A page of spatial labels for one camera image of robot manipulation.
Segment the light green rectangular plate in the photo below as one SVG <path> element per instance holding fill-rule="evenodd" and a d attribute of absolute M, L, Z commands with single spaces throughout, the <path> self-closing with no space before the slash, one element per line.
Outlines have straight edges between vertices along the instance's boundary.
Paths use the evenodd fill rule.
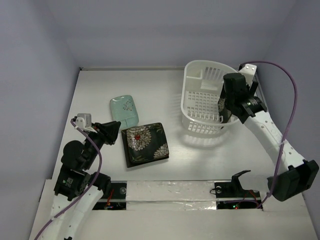
<path fill-rule="evenodd" d="M 120 130 L 125 130 L 138 125 L 139 115 L 131 95 L 114 97 L 109 102 L 112 119 L 120 122 Z"/>

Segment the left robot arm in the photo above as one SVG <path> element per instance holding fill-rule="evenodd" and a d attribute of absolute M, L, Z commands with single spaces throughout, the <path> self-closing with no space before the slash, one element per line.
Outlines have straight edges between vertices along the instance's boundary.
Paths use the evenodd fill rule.
<path fill-rule="evenodd" d="M 121 123 L 93 123 L 86 113 L 78 114 L 70 123 L 85 140 L 70 141 L 63 148 L 49 220 L 36 240 L 78 239 L 98 200 L 111 191 L 111 178 L 101 173 L 101 148 L 115 144 Z"/>

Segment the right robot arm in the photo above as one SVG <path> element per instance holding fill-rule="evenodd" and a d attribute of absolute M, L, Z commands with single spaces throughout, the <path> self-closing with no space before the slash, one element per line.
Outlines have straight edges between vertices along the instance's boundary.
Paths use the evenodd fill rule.
<path fill-rule="evenodd" d="M 258 83 L 247 85 L 238 72 L 223 76 L 224 107 L 237 117 L 260 142 L 275 164 L 275 173 L 268 177 L 270 194 L 284 202 L 308 190 L 320 170 L 315 160 L 306 160 L 280 132 L 266 105 L 255 96 Z"/>

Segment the white plastic dish rack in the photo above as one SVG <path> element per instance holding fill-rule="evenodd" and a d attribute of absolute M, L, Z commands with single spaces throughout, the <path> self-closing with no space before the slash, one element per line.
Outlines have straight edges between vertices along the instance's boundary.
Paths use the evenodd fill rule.
<path fill-rule="evenodd" d="M 194 134 L 215 135 L 239 122 L 234 115 L 223 122 L 218 107 L 223 76 L 236 72 L 226 64 L 210 60 L 193 60 L 185 66 L 180 108 L 186 130 Z"/>

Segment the foil covered front rail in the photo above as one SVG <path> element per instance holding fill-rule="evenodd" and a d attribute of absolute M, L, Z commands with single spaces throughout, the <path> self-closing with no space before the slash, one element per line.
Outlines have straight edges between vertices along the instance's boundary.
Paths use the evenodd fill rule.
<path fill-rule="evenodd" d="M 126 209 L 129 211 L 216 210 L 210 193 L 213 181 L 128 181 Z"/>

